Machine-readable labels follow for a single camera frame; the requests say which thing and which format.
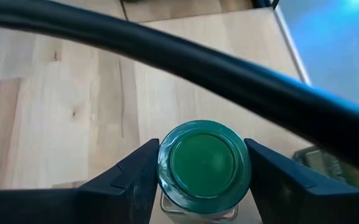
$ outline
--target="black cable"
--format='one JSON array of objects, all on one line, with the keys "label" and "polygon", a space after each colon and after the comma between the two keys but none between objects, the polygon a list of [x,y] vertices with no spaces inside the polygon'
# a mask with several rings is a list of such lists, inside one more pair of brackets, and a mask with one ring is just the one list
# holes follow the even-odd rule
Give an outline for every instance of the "black cable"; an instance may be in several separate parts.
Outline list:
[{"label": "black cable", "polygon": [[157,30],[56,2],[0,0],[0,26],[82,42],[163,69],[359,167],[359,106],[266,68]]}]

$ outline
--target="blue surface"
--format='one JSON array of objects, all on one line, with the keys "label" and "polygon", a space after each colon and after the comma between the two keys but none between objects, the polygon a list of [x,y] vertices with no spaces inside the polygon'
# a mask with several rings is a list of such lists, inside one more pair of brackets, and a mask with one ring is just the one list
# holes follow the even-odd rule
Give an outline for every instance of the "blue surface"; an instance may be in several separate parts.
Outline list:
[{"label": "blue surface", "polygon": [[312,84],[359,104],[359,0],[281,0]]}]

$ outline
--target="green jar lid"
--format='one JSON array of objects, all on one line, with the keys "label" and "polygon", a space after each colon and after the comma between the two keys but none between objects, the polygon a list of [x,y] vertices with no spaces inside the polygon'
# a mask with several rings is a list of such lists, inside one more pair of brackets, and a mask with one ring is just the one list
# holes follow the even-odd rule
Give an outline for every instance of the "green jar lid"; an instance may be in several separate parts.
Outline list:
[{"label": "green jar lid", "polygon": [[201,215],[233,208],[251,180],[244,141],[213,121],[191,121],[172,130],[161,143],[157,172],[171,202]]}]

